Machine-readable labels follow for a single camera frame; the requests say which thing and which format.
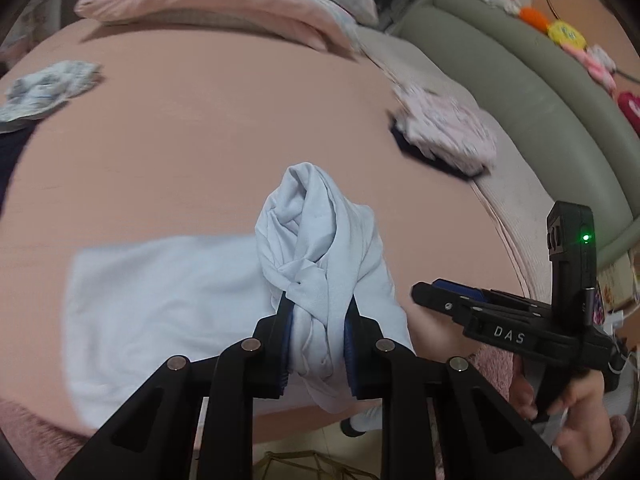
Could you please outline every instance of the yellow toy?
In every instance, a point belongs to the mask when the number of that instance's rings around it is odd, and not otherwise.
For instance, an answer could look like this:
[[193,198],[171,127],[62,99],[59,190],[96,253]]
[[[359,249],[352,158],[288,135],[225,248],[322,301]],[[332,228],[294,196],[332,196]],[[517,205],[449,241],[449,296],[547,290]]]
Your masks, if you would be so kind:
[[584,36],[571,25],[561,20],[557,20],[549,25],[547,34],[551,40],[558,45],[568,43],[580,50],[584,50],[587,46],[587,40],[584,39]]

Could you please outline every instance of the metal pivot screw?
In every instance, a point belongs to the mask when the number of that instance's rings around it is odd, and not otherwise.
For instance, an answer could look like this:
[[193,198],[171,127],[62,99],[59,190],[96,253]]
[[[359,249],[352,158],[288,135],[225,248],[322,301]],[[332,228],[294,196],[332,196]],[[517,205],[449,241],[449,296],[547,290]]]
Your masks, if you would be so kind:
[[260,343],[259,339],[250,337],[249,339],[245,339],[244,341],[242,341],[242,344],[240,346],[242,347],[242,350],[246,350],[247,352],[255,352],[258,348],[260,348],[260,346],[262,346],[262,343]]
[[457,372],[464,372],[467,368],[469,368],[469,363],[465,358],[452,357],[449,360],[449,366]]
[[378,339],[376,341],[376,348],[381,352],[391,352],[396,347],[396,344],[391,339]]
[[169,370],[182,370],[187,365],[187,359],[182,357],[181,355],[174,355],[173,357],[169,357],[169,360],[166,362],[167,368]]

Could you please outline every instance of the orange toy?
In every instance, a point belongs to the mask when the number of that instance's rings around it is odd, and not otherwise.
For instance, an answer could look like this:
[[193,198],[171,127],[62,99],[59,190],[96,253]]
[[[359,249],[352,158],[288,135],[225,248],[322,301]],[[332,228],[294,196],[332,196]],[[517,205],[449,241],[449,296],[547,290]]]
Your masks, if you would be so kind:
[[546,34],[547,29],[549,28],[549,20],[545,17],[542,12],[533,7],[522,7],[520,9],[520,19],[523,22],[529,23],[531,27],[535,27],[537,30]]

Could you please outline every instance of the gray sofa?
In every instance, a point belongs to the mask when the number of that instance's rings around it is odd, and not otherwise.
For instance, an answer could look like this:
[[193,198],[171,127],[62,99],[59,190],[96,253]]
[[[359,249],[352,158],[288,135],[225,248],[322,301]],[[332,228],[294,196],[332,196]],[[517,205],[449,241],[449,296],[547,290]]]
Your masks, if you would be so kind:
[[591,207],[599,269],[640,240],[640,138],[576,60],[480,0],[417,0],[393,34],[473,94],[553,199]]

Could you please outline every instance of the patterned cloth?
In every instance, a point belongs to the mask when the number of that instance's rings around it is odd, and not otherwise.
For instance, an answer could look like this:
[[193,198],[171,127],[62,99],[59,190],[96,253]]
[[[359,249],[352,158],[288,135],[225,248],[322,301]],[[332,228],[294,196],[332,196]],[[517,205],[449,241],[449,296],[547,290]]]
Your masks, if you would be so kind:
[[68,99],[100,81],[100,66],[84,61],[61,61],[35,74],[17,79],[0,107],[0,134],[16,132],[50,116]]
[[469,176],[493,167],[495,134],[469,108],[413,84],[396,85],[395,93],[402,104],[398,129],[424,156],[437,156]]

